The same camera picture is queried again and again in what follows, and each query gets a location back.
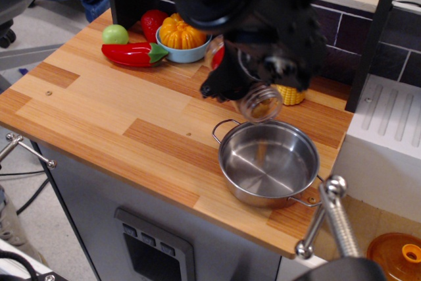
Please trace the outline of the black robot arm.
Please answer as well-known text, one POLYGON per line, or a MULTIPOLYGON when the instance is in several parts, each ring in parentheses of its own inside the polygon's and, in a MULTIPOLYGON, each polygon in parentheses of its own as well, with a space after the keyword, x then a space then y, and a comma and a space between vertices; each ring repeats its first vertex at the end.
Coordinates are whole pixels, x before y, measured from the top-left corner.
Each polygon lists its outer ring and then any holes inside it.
POLYGON ((255 84, 307 89, 326 55, 313 1, 173 0, 190 26, 224 40, 222 60, 201 95, 237 100, 255 84))

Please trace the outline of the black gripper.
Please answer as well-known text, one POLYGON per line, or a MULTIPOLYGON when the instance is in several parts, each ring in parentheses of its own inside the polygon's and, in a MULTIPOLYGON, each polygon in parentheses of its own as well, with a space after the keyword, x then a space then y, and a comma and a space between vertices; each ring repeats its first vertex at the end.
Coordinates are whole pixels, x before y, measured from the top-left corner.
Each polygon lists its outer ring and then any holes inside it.
POLYGON ((253 0, 241 24, 210 53, 204 98, 239 100, 260 82, 306 90, 322 68, 326 38, 314 0, 253 0))

